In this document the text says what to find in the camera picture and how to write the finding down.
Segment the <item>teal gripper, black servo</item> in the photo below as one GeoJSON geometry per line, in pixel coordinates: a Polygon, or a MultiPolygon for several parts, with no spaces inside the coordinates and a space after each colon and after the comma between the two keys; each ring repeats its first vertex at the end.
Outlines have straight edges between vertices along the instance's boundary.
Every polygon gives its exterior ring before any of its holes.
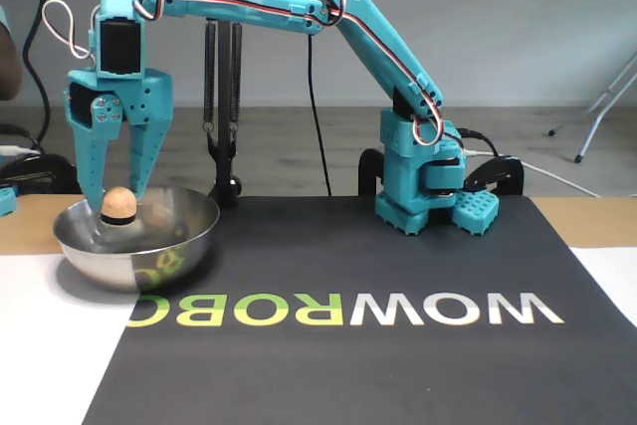
{"type": "Polygon", "coordinates": [[[172,78],[154,69],[141,78],[100,78],[85,69],[71,70],[68,82],[65,110],[73,122],[78,182],[89,206],[102,210],[106,154],[124,121],[130,132],[128,188],[143,195],[172,123],[172,78]]]}

